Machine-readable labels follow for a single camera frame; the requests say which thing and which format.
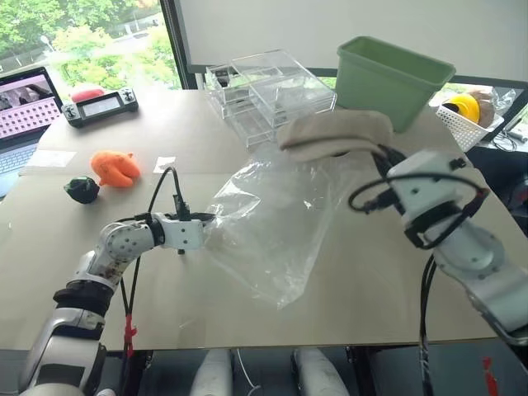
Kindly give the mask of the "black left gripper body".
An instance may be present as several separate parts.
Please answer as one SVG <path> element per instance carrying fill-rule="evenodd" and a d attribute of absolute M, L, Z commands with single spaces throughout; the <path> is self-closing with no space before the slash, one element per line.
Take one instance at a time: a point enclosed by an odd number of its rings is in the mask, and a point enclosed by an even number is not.
<path fill-rule="evenodd" d="M 202 231 L 215 220 L 215 214 L 208 212 L 192 212 L 189 215 L 189 226 L 193 231 Z"/>

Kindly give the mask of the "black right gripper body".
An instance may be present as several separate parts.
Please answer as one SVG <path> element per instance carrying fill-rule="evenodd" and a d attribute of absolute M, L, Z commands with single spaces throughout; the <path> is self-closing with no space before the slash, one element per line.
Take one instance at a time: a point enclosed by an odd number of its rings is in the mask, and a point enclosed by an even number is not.
<path fill-rule="evenodd" d="M 373 154 L 373 160 L 378 170 L 390 170 L 392 167 L 407 159 L 403 153 L 395 148 L 384 146 L 382 144 L 379 144 L 378 148 L 381 153 Z"/>

